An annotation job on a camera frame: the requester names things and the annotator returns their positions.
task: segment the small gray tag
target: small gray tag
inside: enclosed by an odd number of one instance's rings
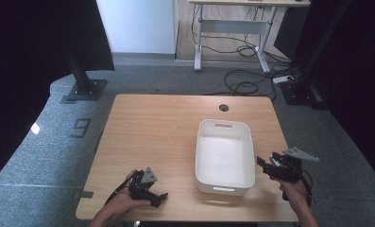
[[[82,191],[80,193],[81,198],[88,198],[91,199],[93,197],[94,192],[89,192],[89,191]]]
[[[155,177],[154,172],[152,172],[150,167],[146,168],[145,174],[143,178],[141,179],[141,183],[153,183],[158,180],[157,177]]]

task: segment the desk leg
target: desk leg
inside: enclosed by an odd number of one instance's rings
[[[199,5],[199,16],[198,16],[198,41],[196,43],[196,57],[194,60],[194,70],[197,72],[201,71],[201,32],[202,32],[202,8],[204,5]]]
[[[266,45],[267,38],[269,37],[270,28],[272,28],[273,25],[273,19],[275,18],[277,7],[272,7],[272,10],[270,11],[269,18],[267,20],[266,28],[264,31],[264,37],[261,39],[260,46],[256,48],[258,59],[261,63],[261,66],[263,67],[264,73],[269,74],[269,66],[267,65],[266,58],[264,56],[264,46]]]

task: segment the basket handle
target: basket handle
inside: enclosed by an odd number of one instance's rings
[[[234,191],[234,188],[227,188],[227,187],[214,187],[213,190],[215,190],[215,191],[227,191],[227,192],[232,192],[232,191]]]
[[[226,128],[226,129],[233,128],[232,125],[229,125],[229,124],[220,124],[220,123],[216,123],[216,124],[214,124],[214,126],[217,127],[217,128]]]

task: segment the hole in table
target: hole in table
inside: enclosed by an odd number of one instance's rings
[[[227,112],[229,110],[229,106],[226,105],[226,104],[222,104],[222,105],[219,106],[219,110],[221,112]]]

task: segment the standing desk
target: standing desk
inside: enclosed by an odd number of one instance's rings
[[[222,112],[219,106],[229,106]],[[196,139],[204,119],[240,121],[252,135],[254,154],[281,153],[286,142],[267,97],[119,95],[102,134],[77,217],[92,219],[134,169],[148,166],[158,177],[150,191],[169,193],[159,208],[132,209],[123,220],[297,221],[280,184],[258,165],[255,184],[242,197],[204,193],[196,187]]]
[[[234,34],[258,34],[262,35],[259,46],[256,47],[257,56],[265,73],[270,73],[264,56],[264,47],[270,33],[270,28],[275,18],[277,7],[309,7],[309,0],[189,0],[190,3],[199,5],[198,33],[194,68],[201,70],[201,33],[234,33]],[[272,7],[267,21],[228,21],[228,20],[204,20],[204,5],[229,5],[250,7]]]

